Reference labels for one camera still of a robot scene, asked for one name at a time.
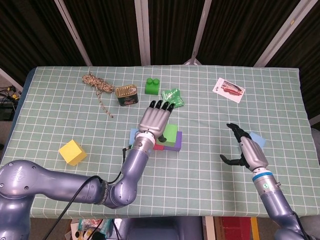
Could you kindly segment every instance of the green packet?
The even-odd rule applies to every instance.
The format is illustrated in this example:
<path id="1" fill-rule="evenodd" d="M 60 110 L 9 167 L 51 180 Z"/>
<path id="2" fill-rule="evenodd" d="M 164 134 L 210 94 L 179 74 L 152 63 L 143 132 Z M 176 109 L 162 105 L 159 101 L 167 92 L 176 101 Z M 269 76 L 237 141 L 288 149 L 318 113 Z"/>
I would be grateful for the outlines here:
<path id="1" fill-rule="evenodd" d="M 161 95 L 163 101 L 174 104 L 174 108 L 185 105 L 184 101 L 181 99 L 180 90 L 178 88 L 162 91 Z"/>

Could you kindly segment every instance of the green block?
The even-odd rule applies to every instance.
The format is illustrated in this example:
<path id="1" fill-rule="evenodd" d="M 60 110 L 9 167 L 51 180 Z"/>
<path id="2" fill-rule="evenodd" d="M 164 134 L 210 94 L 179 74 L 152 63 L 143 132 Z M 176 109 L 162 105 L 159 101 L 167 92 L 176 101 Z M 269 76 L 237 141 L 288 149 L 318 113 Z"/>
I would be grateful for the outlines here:
<path id="1" fill-rule="evenodd" d="M 165 126 L 163 136 L 166 138 L 165 142 L 160 142 L 158 139 L 156 140 L 156 144 L 174 147 L 177 139 L 178 126 L 174 124 L 167 124 Z"/>
<path id="2" fill-rule="evenodd" d="M 160 87 L 159 79 L 148 78 L 145 83 L 144 93 L 150 94 L 150 95 L 158 95 L 159 87 Z"/>

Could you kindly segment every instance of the black cable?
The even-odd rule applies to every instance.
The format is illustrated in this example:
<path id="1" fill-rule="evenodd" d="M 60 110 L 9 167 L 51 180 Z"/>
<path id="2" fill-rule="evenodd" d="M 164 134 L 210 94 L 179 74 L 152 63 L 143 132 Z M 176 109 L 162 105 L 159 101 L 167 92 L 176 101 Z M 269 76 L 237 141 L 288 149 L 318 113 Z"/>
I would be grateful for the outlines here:
<path id="1" fill-rule="evenodd" d="M 9 89 L 11 87 L 14 87 L 14 86 L 13 85 L 11 85 L 11 86 L 0 86 L 0 89 Z"/>
<path id="2" fill-rule="evenodd" d="M 3 93 L 0 93 L 0 96 L 3 96 L 3 97 L 8 97 L 9 95 L 4 95 Z"/>
<path id="3" fill-rule="evenodd" d="M 95 227 L 95 229 L 93 230 L 93 232 L 90 234 L 90 236 L 88 237 L 88 240 L 90 240 L 90 238 L 93 238 L 94 233 L 97 231 L 97 229 L 99 228 L 99 226 L 101 225 L 101 223 L 103 222 L 103 219 L 101 219 L 100 223 L 98 224 L 98 226 Z"/>
<path id="4" fill-rule="evenodd" d="M 51 229 L 47 232 L 47 234 L 45 235 L 45 237 L 43 238 L 43 240 L 46 240 L 50 233 L 53 231 L 53 229 L 56 227 L 56 225 L 58 224 L 58 222 L 62 219 L 62 217 L 65 215 L 66 211 L 68 210 L 68 208 L 70 207 L 70 205 L 74 202 L 74 200 L 76 199 L 76 197 L 78 196 L 78 194 L 80 193 L 80 191 L 93 179 L 99 179 L 99 181 L 102 183 L 103 180 L 95 175 L 95 176 L 91 176 L 89 177 L 87 180 L 84 181 L 84 183 L 81 185 L 81 187 L 79 187 L 79 189 L 76 191 L 76 193 L 73 195 L 72 199 L 69 201 L 69 203 L 67 204 L 67 206 L 64 208 L 64 210 L 62 211 L 62 213 L 60 214 L 60 216 L 56 219 L 55 223 L 53 224 L 53 226 L 51 227 Z"/>
<path id="5" fill-rule="evenodd" d="M 7 96 L 5 96 L 5 97 L 3 97 L 3 98 L 1 99 L 1 107 L 4 106 L 4 103 L 5 103 L 5 102 L 10 102 L 10 101 L 8 100 L 8 97 L 7 97 Z"/>
<path id="6" fill-rule="evenodd" d="M 302 226 L 302 224 L 301 224 L 301 222 L 300 222 L 300 219 L 299 219 L 298 214 L 297 214 L 295 211 L 293 211 L 293 215 L 295 216 L 295 218 L 296 218 L 296 220 L 297 220 L 297 222 L 298 222 L 298 224 L 299 224 L 299 227 L 300 227 L 300 229 L 301 229 L 301 232 L 302 232 L 302 234 L 303 234 L 304 239 L 305 239 L 305 240 L 310 240 L 309 235 L 305 232 L 305 230 L 304 230 L 304 228 L 303 228 L 303 226 Z"/>
<path id="7" fill-rule="evenodd" d="M 127 147 L 122 149 L 122 154 L 123 154 L 122 165 L 125 163 L 125 160 L 126 160 L 126 151 L 131 149 L 131 146 L 132 145 L 129 145 L 129 146 L 127 146 Z M 120 170 L 118 176 L 116 176 L 116 178 L 113 181 L 108 181 L 107 183 L 108 184 L 114 184 L 119 179 L 120 175 L 121 175 L 121 170 Z"/>
<path id="8" fill-rule="evenodd" d="M 119 233 L 119 230 L 118 230 L 118 228 L 117 228 L 117 226 L 116 226 L 116 224 L 115 224 L 115 220 L 112 219 L 111 222 L 112 222 L 113 227 L 114 227 L 114 230 L 115 230 L 116 238 L 117 238 L 118 240 L 120 240 L 120 238 L 119 238 L 120 233 Z"/>

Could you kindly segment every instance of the yellow cube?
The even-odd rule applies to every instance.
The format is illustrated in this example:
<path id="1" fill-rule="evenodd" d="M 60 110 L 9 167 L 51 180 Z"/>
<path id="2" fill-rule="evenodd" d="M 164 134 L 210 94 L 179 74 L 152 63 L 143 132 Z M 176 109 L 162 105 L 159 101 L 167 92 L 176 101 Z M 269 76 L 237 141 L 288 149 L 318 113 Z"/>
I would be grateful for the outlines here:
<path id="1" fill-rule="evenodd" d="M 87 156 L 83 148 L 73 139 L 60 148 L 59 153 L 62 155 L 66 163 L 71 166 L 77 165 Z"/>

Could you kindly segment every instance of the blue block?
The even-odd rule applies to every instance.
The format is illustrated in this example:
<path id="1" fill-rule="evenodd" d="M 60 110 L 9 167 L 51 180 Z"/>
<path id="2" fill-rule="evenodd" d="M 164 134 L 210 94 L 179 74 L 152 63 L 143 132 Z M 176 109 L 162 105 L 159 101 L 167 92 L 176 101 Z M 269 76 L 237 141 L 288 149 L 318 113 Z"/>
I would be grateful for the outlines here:
<path id="1" fill-rule="evenodd" d="M 261 149 L 264 148 L 266 140 L 263 137 L 259 136 L 258 134 L 255 134 L 253 131 L 250 132 L 249 135 L 252 138 L 252 140 L 260 146 Z"/>
<path id="2" fill-rule="evenodd" d="M 139 129 L 138 128 L 131 128 L 130 131 L 130 140 L 129 140 L 129 145 L 134 144 L 135 142 L 135 136 L 136 136 L 136 132 L 138 132 Z"/>

